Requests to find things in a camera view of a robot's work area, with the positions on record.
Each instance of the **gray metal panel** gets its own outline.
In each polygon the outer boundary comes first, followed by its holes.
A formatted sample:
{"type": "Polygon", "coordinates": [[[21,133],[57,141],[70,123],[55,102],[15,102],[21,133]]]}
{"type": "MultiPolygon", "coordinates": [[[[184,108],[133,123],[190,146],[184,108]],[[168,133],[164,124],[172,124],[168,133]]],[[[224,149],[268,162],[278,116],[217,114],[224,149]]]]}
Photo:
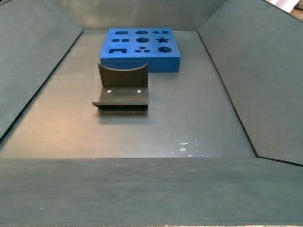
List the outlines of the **gray metal panel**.
{"type": "Polygon", "coordinates": [[[301,225],[303,168],[269,160],[0,160],[1,226],[301,225]]]}
{"type": "Polygon", "coordinates": [[[196,32],[176,32],[178,73],[149,74],[148,112],[99,112],[98,52],[85,32],[0,147],[1,158],[254,158],[196,32]]]}
{"type": "Polygon", "coordinates": [[[224,0],[58,0],[85,29],[172,27],[196,31],[224,0]]]}
{"type": "Polygon", "coordinates": [[[0,137],[49,76],[81,28],[47,0],[0,6],[0,137]]]}
{"type": "Polygon", "coordinates": [[[258,156],[303,164],[301,22],[228,0],[198,32],[258,156]]]}

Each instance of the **blue foam block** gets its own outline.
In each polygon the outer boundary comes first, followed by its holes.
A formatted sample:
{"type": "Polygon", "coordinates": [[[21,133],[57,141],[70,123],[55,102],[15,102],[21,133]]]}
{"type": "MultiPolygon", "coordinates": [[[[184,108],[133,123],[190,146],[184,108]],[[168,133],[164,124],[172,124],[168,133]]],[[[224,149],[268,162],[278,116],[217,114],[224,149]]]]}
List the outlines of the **blue foam block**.
{"type": "Polygon", "coordinates": [[[150,73],[178,72],[181,54],[168,27],[110,28],[99,64],[117,69],[141,67],[150,73]]]}

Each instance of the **bin floor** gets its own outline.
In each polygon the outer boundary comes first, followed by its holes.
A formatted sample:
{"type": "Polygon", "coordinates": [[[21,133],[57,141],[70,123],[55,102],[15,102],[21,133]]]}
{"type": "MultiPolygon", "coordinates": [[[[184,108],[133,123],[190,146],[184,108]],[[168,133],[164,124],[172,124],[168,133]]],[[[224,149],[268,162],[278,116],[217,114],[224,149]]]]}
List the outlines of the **bin floor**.
{"type": "Polygon", "coordinates": [[[0,144],[0,158],[254,158],[196,32],[174,32],[178,73],[149,74],[149,109],[99,111],[98,53],[86,31],[0,144]]]}

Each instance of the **black object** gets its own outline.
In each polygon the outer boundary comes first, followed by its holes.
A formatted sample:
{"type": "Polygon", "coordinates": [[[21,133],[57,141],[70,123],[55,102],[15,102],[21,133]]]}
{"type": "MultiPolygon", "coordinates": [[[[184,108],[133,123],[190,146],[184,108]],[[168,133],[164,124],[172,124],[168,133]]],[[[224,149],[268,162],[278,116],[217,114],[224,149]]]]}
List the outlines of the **black object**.
{"type": "Polygon", "coordinates": [[[101,93],[95,107],[148,106],[148,64],[133,69],[113,69],[98,64],[101,93]]]}

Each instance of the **square-shaped hole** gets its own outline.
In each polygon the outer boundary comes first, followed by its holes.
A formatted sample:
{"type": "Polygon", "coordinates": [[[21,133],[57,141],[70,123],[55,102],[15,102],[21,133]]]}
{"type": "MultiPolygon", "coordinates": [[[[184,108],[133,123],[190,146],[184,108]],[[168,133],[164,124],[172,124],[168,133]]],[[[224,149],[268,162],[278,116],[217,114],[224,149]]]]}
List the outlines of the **square-shaped hole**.
{"type": "Polygon", "coordinates": [[[116,32],[116,35],[126,35],[128,34],[128,31],[117,31],[116,32]]]}

